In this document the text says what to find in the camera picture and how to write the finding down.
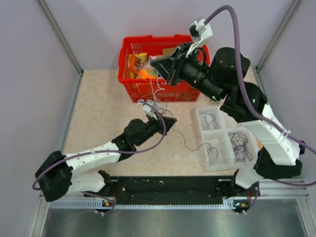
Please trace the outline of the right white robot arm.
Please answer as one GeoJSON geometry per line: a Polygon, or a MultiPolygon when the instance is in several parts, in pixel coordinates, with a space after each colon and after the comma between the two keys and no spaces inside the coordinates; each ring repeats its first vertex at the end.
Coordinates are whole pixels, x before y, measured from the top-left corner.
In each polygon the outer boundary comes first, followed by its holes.
{"type": "Polygon", "coordinates": [[[230,183],[235,195],[243,195],[262,179],[280,180],[299,176],[305,143],[290,136],[275,117],[262,90],[244,77],[250,61],[240,51],[237,21],[233,22],[234,46],[218,49],[210,64],[197,53],[213,33],[204,20],[188,26],[191,42],[178,45],[169,56],[155,59],[151,66],[171,86],[184,81],[214,101],[222,100],[221,111],[248,129],[262,144],[253,166],[238,169],[230,183]]]}

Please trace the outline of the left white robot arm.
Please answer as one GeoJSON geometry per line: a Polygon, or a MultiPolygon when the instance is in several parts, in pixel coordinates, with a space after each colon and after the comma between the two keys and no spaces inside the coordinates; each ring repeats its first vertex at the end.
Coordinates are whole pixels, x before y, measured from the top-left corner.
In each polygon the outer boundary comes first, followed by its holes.
{"type": "Polygon", "coordinates": [[[32,188],[40,190],[47,202],[73,193],[86,193],[93,197],[97,193],[108,195],[112,190],[109,174],[104,170],[93,174],[88,174],[88,171],[138,154],[137,147],[156,134],[160,134],[163,140],[177,122],[176,118],[159,113],[157,103],[152,100],[139,100],[138,104],[142,105],[147,122],[132,119],[121,135],[90,150],[72,154],[52,152],[35,173],[36,180],[32,188]]]}

